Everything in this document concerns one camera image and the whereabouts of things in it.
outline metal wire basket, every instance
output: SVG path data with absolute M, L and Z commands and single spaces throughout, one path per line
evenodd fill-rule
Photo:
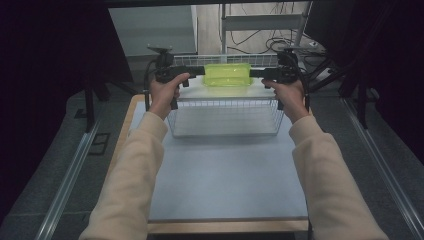
M 276 67 L 276 55 L 175 56 L 174 65 L 203 66 L 210 63 L 249 63 L 252 68 Z M 178 110 L 168 122 L 174 137 L 276 135 L 283 119 L 273 91 L 256 85 L 216 88 L 191 80 L 181 89 Z

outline person's left hand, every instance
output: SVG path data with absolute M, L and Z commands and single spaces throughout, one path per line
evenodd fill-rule
M 190 74 L 183 73 L 176 76 L 172 81 L 163 84 L 156 80 L 150 83 L 150 92 L 152 94 L 152 104 L 149 112 L 158 115 L 160 118 L 165 120 L 168 114 L 171 112 L 171 101 L 172 98 L 178 98 L 180 96 L 178 85 L 190 77 Z

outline beige sleeve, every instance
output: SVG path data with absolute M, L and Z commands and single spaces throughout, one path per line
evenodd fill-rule
M 146 112 L 130 132 L 82 239 L 146 239 L 156 174 L 163 160 L 163 120 Z
M 290 129 L 293 159 L 317 240 L 388 239 L 379 228 L 340 149 L 312 116 Z

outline green object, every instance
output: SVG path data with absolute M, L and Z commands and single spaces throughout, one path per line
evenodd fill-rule
M 250 64 L 207 64 L 203 84 L 208 87 L 250 86 Z

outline gray carpet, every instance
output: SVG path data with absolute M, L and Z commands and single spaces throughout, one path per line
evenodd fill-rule
M 312 95 L 311 106 L 321 127 L 333 134 L 343 156 L 358 183 L 372 213 L 381 228 L 391 239 L 413 239 L 395 202 L 354 129 L 344 106 L 337 97 L 338 82 Z M 108 144 L 102 153 L 102 145 L 93 145 L 86 158 L 78 180 L 58 223 L 53 239 L 76 239 L 88 224 L 90 211 L 94 208 L 101 190 L 115 144 L 119 136 L 131 96 L 115 86 L 109 85 L 111 100 L 106 104 L 100 123 L 99 141 L 107 136 Z M 368 104 L 367 120 L 370 132 L 392 167 L 399 182 L 410 196 L 421 214 L 424 191 L 419 186 L 424 177 L 424 168 L 406 145 L 384 123 L 372 104 Z M 84 109 L 82 94 L 69 100 L 67 115 L 55 141 L 45 155 L 39 168 L 6 217 L 0 239 L 33 239 L 44 215 L 56 194 L 64 173 L 75 153 L 85 130 L 85 118 L 75 118 L 79 109 Z M 149 236 L 149 239 L 180 239 L 184 235 Z M 306 239 L 305 233 L 296 233 L 296 239 Z M 226 234 L 186 235 L 185 239 L 294 239 L 292 234 Z

